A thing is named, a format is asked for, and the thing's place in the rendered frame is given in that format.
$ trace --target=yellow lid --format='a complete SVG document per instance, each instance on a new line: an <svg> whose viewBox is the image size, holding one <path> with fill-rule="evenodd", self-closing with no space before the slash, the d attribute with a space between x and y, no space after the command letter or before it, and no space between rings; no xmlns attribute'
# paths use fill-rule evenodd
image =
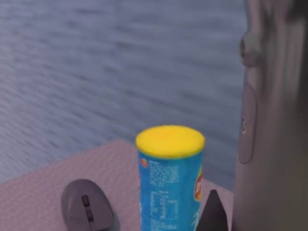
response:
<svg viewBox="0 0 308 231"><path fill-rule="evenodd" d="M199 131L192 128L164 125L139 133L136 146L146 155L177 159L193 156L202 151L205 138Z"/></svg>

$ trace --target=large gray container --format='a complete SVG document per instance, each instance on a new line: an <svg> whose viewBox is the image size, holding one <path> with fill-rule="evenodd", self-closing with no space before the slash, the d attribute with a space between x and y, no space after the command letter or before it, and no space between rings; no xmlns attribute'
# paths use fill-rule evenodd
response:
<svg viewBox="0 0 308 231"><path fill-rule="evenodd" d="M246 2L232 231L308 230L307 5Z"/></svg>

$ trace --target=gray computer mouse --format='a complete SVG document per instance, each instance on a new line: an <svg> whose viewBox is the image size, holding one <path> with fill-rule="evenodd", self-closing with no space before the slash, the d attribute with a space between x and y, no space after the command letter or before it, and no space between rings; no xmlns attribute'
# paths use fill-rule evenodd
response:
<svg viewBox="0 0 308 231"><path fill-rule="evenodd" d="M87 179L75 180L65 187L61 210L68 231L104 231L114 222L106 195Z"/></svg>

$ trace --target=pink table surface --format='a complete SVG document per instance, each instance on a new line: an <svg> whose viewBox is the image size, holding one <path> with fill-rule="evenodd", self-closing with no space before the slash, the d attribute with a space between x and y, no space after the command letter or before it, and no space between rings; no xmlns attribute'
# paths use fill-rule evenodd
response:
<svg viewBox="0 0 308 231"><path fill-rule="evenodd" d="M102 188L121 231L140 230L137 151L125 141L107 143L0 184L0 230L67 231L60 198L64 187L76 179L90 179ZM230 224L233 194L207 180L202 184L202 208L210 190L216 189Z"/></svg>

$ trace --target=water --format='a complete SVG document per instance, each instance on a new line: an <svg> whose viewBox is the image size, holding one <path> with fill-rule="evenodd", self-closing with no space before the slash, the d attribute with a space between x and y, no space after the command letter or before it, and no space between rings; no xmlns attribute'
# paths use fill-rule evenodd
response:
<svg viewBox="0 0 308 231"><path fill-rule="evenodd" d="M0 182L144 128L207 138L204 176L232 189L242 0L2 0Z"/></svg>

